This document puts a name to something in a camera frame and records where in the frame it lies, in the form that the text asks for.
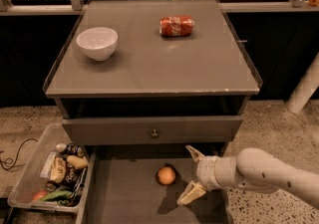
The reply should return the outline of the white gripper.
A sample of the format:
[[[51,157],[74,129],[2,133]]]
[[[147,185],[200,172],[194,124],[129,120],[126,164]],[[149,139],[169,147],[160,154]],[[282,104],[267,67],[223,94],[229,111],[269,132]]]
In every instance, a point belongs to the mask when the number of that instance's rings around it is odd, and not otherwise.
[[[203,196],[207,191],[220,189],[215,175],[216,156],[205,156],[199,150],[187,145],[185,147],[191,158],[197,163],[196,177],[198,182],[191,181],[177,200],[178,205],[187,205]]]

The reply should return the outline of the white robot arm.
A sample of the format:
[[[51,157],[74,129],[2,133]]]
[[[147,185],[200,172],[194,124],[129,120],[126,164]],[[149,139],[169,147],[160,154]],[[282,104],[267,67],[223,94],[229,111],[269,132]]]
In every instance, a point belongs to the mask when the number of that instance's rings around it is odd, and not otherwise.
[[[196,163],[197,182],[191,181],[177,200],[187,205],[207,191],[235,188],[270,194],[284,190],[319,208],[319,175],[293,167],[258,148],[245,148],[236,156],[206,156],[187,145]]]

